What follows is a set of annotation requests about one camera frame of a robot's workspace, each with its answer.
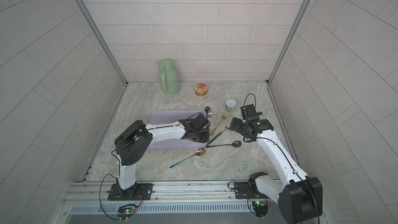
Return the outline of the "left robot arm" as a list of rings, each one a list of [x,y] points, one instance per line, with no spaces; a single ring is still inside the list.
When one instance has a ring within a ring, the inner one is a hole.
[[[202,113],[192,118],[166,124],[145,124],[142,120],[132,123],[115,140],[115,152],[119,161],[117,185],[122,191],[136,188],[136,163],[141,160],[151,144],[171,140],[189,140],[197,143],[209,141],[209,120]]]

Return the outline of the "ornate gold fork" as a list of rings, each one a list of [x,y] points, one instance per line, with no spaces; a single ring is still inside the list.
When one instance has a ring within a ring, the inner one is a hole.
[[[225,111],[224,114],[221,117],[221,120],[219,121],[219,123],[215,126],[215,128],[210,132],[210,136],[213,136],[217,130],[217,128],[219,127],[219,125],[226,120],[227,116],[228,116],[229,112]]]

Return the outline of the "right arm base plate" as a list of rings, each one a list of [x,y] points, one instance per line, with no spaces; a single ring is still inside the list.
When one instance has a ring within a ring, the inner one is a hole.
[[[252,191],[249,182],[247,181],[233,182],[230,187],[235,193],[235,198],[238,200],[258,198],[258,195]]]

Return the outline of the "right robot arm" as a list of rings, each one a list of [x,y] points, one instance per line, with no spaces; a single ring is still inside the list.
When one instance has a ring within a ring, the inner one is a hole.
[[[251,197],[267,196],[276,202],[288,224],[299,224],[322,215],[321,182],[317,177],[309,177],[294,161],[268,120],[250,122],[233,118],[229,129],[256,142],[265,151],[280,178],[276,181],[264,172],[250,175]]]

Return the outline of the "lilac plastic tray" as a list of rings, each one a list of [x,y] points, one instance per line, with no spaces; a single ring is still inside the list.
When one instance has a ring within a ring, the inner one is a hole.
[[[167,124],[176,122],[180,119],[186,119],[190,116],[195,118],[197,114],[202,113],[206,117],[204,110],[158,110],[152,111],[149,115],[149,124]],[[193,142],[190,140],[169,139],[161,142],[151,143],[148,149],[190,149],[205,147],[205,143]]]

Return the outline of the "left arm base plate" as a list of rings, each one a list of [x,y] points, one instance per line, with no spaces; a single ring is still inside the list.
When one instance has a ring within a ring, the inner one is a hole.
[[[107,200],[108,201],[138,201],[150,200],[154,184],[135,183],[132,187],[122,190],[118,183],[112,185]]]

